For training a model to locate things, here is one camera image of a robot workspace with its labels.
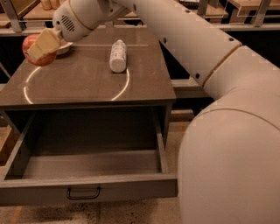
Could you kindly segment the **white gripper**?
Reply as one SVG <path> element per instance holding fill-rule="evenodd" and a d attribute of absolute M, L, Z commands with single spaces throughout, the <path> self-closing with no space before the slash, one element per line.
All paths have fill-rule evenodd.
<path fill-rule="evenodd" d="M 125 15 L 128 10 L 114 0 L 66 0 L 52 16 L 54 28 L 45 28 L 36 40 L 44 53 L 61 47 L 61 39 L 76 42 L 99 25 Z"/>

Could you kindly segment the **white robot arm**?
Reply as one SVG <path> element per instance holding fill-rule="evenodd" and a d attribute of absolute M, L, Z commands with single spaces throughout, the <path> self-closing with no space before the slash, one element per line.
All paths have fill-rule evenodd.
<path fill-rule="evenodd" d="M 48 65 L 65 42 L 135 12 L 213 98 L 178 154 L 183 224 L 280 224 L 280 69 L 175 0 L 66 0 L 24 47 Z"/>

